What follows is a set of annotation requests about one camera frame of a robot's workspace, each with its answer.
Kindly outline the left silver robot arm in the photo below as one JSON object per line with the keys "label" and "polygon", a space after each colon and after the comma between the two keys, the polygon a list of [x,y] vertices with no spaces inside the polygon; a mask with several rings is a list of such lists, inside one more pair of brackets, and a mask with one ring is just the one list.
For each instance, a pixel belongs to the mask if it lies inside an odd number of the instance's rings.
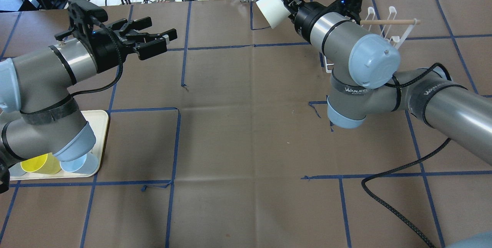
{"label": "left silver robot arm", "polygon": [[122,66],[131,53],[146,60],[167,52],[177,39],[174,28],[142,33],[150,17],[104,21],[71,18],[57,45],[1,62],[1,193],[9,190],[11,167],[49,152],[67,171],[95,172],[96,136],[68,88]]}

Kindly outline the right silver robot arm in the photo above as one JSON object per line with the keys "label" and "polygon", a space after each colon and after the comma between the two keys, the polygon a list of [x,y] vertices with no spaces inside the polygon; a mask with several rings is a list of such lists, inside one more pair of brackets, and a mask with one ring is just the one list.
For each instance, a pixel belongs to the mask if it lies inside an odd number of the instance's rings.
{"label": "right silver robot arm", "polygon": [[334,125],[357,128],[369,114],[406,110],[491,164],[491,102],[455,83],[439,63],[399,72],[399,51],[361,26],[362,0],[274,1],[297,34],[334,64],[327,96]]}

